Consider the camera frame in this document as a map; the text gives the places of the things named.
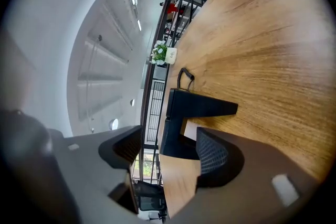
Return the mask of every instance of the desk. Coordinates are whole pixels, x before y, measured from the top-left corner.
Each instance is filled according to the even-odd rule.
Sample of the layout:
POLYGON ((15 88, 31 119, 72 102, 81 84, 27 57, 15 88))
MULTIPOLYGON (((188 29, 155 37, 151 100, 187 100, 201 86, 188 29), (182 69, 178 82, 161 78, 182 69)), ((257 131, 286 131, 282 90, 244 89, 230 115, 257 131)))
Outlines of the desk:
MULTIPOLYGON (((193 123, 271 144, 322 181, 336 146, 334 29, 324 0, 208 0, 177 46, 159 144, 169 89, 186 67, 193 92, 239 104, 235 116, 193 123)), ((200 164, 160 162, 173 216, 193 197, 200 164)))

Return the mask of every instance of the potted plant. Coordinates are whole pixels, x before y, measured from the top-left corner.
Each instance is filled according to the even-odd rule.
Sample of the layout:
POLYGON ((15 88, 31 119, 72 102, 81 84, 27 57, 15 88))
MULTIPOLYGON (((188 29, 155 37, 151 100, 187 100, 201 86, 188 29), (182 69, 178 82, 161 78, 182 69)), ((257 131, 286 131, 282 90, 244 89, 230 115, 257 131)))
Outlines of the potted plant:
POLYGON ((174 64, 176 61, 177 49, 168 47, 163 40, 158 40, 152 51, 152 63, 158 66, 164 63, 174 64))

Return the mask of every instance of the white pot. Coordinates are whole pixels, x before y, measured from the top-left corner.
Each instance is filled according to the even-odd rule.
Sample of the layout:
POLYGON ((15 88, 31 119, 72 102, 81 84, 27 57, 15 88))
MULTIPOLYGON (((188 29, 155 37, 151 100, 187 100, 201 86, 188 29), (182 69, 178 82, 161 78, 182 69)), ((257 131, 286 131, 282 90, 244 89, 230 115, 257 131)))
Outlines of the white pot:
POLYGON ((170 63, 171 65, 173 65, 176 62, 176 55, 177 55, 177 49, 168 47, 166 58, 164 59, 164 61, 166 63, 170 63))

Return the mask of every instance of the person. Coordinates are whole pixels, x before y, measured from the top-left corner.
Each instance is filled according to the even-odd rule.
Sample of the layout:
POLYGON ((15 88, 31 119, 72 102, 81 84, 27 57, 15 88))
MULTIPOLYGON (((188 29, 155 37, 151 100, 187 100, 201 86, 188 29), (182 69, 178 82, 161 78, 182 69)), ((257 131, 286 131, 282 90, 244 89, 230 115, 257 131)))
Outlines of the person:
POLYGON ((167 9, 167 14, 172 13, 172 12, 177 12, 179 9, 177 7, 175 7, 174 3, 170 3, 167 9))

